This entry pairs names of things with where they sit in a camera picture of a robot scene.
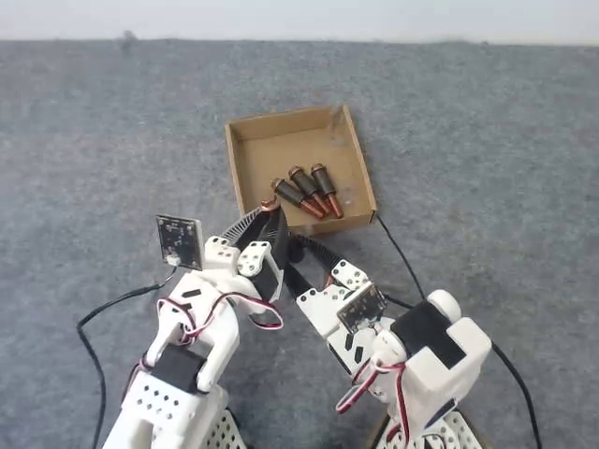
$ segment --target bullet-shaped object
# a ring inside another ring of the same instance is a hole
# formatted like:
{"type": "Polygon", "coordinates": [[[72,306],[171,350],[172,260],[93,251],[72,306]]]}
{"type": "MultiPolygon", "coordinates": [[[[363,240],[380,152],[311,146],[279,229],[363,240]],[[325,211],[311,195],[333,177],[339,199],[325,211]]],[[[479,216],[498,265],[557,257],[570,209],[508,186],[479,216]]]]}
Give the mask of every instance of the bullet-shaped object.
{"type": "Polygon", "coordinates": [[[306,175],[303,168],[293,166],[289,169],[289,178],[298,186],[298,188],[309,198],[311,198],[326,215],[330,214],[330,206],[318,191],[314,180],[306,175]]]}
{"type": "Polygon", "coordinates": [[[278,196],[286,199],[294,206],[310,213],[318,220],[325,216],[325,212],[311,204],[307,200],[306,195],[293,187],[289,182],[275,178],[272,180],[270,186],[278,196]]]}
{"type": "Polygon", "coordinates": [[[327,168],[322,164],[315,164],[312,166],[312,176],[318,185],[318,188],[327,197],[333,212],[337,218],[343,218],[343,210],[337,200],[337,189],[330,180],[330,176],[327,172],[327,168]]]}

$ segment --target circuit board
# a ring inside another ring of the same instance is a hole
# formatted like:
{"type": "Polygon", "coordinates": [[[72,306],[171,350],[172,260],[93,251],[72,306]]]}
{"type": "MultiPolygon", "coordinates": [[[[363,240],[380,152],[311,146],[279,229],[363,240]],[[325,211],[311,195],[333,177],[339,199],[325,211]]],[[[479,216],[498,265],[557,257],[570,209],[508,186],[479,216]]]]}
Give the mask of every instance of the circuit board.
{"type": "Polygon", "coordinates": [[[202,269],[199,220],[156,215],[162,259],[172,266],[202,269]]]}
{"type": "Polygon", "coordinates": [[[350,303],[337,312],[337,317],[350,334],[355,334],[361,328],[380,318],[387,306],[383,295],[371,284],[366,290],[358,290],[346,300],[350,303]]]}

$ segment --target open box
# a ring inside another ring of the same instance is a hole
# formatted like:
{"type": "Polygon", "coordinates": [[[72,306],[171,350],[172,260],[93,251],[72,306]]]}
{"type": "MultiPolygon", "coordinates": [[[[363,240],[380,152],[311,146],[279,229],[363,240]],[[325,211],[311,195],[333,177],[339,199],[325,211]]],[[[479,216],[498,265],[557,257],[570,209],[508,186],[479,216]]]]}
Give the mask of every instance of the open box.
{"type": "Polygon", "coordinates": [[[373,189],[349,108],[310,108],[241,119],[226,125],[226,143],[241,214],[272,199],[274,178],[292,166],[327,167],[344,217],[317,220],[281,199],[292,231],[312,235],[367,225],[376,212],[373,189]]]}

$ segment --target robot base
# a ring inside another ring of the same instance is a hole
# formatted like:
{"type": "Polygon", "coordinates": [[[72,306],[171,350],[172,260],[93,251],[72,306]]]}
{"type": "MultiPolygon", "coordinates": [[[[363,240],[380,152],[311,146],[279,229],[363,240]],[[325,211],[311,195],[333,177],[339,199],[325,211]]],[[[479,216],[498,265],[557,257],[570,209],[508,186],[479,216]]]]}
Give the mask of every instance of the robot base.
{"type": "Polygon", "coordinates": [[[376,436],[369,449],[491,449],[484,443],[466,418],[458,411],[448,413],[444,419],[439,420],[429,429],[429,435],[412,442],[407,448],[404,446],[401,434],[391,442],[385,441],[385,435],[392,427],[388,417],[377,429],[376,436]]]}

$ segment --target cylindrical object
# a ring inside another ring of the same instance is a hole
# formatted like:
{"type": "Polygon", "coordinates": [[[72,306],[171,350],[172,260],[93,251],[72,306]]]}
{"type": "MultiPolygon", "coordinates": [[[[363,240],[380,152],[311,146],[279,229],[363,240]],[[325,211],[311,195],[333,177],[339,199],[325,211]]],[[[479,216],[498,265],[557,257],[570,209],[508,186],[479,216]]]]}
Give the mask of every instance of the cylindrical object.
{"type": "Polygon", "coordinates": [[[289,169],[289,178],[299,187],[299,189],[309,198],[313,199],[325,214],[330,214],[330,207],[325,198],[318,191],[314,180],[306,175],[303,168],[293,166],[289,169]]]}
{"type": "Polygon", "coordinates": [[[312,166],[312,176],[318,184],[320,190],[325,194],[327,200],[333,212],[337,218],[343,218],[343,210],[341,209],[341,205],[337,200],[337,189],[333,185],[333,182],[330,180],[329,173],[327,172],[327,168],[322,164],[315,164],[312,166]]]}
{"type": "Polygon", "coordinates": [[[437,311],[445,315],[452,324],[461,318],[460,304],[447,291],[435,290],[427,297],[427,300],[436,307],[437,311]]]}
{"type": "Polygon", "coordinates": [[[329,173],[327,172],[327,168],[322,164],[315,164],[312,166],[312,176],[314,176],[314,180],[318,187],[322,191],[323,194],[330,195],[336,194],[337,189],[333,185],[333,182],[330,180],[329,173]]]}
{"type": "Polygon", "coordinates": [[[306,195],[299,190],[296,190],[289,182],[276,178],[272,181],[271,186],[280,197],[286,199],[294,206],[310,213],[318,220],[325,216],[325,212],[311,204],[306,199],[306,195]]]}

